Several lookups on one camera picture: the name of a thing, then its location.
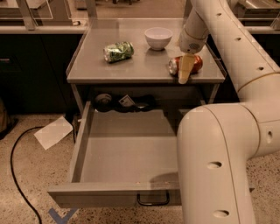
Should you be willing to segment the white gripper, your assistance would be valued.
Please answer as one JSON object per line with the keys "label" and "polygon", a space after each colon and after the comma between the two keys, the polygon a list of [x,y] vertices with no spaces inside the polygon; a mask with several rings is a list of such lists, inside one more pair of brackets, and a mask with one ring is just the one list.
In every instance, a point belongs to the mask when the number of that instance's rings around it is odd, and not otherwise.
{"label": "white gripper", "polygon": [[202,50],[203,46],[207,42],[207,37],[208,31],[199,31],[197,29],[187,28],[186,26],[181,31],[178,45],[180,51],[187,54],[185,54],[179,62],[179,84],[187,83],[195,62],[194,54]]}

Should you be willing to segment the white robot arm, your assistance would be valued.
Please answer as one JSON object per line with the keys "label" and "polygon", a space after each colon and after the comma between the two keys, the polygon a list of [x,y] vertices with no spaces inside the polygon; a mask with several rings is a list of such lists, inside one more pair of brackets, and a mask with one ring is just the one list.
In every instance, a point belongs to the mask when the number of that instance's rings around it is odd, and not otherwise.
{"label": "white robot arm", "polygon": [[279,67],[227,0],[190,2],[180,48],[211,36],[239,101],[194,108],[178,126],[184,224],[256,224],[246,163],[280,150]]}

